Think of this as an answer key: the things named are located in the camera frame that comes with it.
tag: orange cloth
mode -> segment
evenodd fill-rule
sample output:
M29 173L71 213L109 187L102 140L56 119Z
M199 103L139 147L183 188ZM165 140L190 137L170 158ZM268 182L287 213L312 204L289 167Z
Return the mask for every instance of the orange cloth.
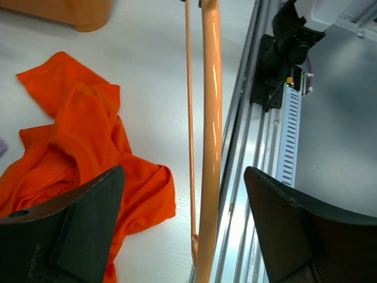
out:
M132 154L117 114L119 86L64 52L17 77L54 124L20 130L25 153L0 178L0 217L122 165L126 181L104 278L115 283L113 260L125 236L175 215L172 175L167 167Z

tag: perforated metal strip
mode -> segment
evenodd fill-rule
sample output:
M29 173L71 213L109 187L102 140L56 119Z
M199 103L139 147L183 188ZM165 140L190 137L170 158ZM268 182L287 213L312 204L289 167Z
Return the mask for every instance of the perforated metal strip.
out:
M295 186L301 99L300 91L286 87L276 179L291 187Z

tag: white table surface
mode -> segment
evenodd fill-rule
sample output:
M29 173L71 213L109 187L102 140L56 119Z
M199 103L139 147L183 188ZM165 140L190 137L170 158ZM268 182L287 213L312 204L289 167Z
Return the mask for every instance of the white table surface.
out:
M252 13L253 0L222 0L223 118ZM201 12L192 2L196 186L203 142ZM119 283L187 282L191 270L184 4L118 0L108 24L82 34L71 26L0 10L0 138L9 144L0 174L24 148L18 131L50 124L15 74L57 51L121 86L123 120L134 154L165 164L176 184L177 216L125 239L116 259Z

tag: gray surface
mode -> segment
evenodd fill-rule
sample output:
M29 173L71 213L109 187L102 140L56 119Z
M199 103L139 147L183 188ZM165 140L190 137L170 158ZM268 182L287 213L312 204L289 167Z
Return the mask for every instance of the gray surface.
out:
M310 51L314 93L303 99L296 188L377 216L377 42L332 26Z

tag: orange rod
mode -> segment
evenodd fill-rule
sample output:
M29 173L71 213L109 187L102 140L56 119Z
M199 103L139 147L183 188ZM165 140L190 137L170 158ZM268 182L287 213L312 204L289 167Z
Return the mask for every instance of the orange rod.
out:
M186 10L186 66L187 66L187 110L188 110L188 152L190 159L190 216L191 216L191 254L196 266L198 236L196 235L195 213L195 170L194 170L194 126L193 126L193 90L191 72L191 34L190 34L190 0L184 4Z
M204 143L196 283L208 283L216 243L220 189L222 83L217 0L201 0L204 47Z

